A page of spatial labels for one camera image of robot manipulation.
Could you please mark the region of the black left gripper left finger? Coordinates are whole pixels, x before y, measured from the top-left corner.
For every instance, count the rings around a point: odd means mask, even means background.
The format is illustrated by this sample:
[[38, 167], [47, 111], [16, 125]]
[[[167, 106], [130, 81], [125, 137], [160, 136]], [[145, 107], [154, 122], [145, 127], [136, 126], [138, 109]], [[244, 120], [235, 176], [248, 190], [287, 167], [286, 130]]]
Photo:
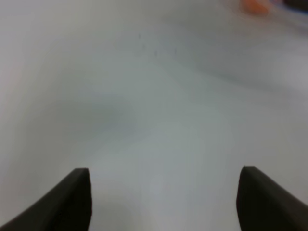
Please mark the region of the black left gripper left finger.
[[76, 168], [2, 231], [87, 231], [92, 217], [90, 172]]

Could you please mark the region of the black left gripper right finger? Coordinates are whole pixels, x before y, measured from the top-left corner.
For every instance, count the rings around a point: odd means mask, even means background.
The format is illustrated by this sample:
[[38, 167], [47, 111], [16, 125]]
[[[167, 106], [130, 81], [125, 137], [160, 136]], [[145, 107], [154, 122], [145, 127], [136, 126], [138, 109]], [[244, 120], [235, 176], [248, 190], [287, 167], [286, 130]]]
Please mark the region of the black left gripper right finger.
[[308, 229], [308, 206], [254, 166], [241, 170], [236, 209], [243, 231]]

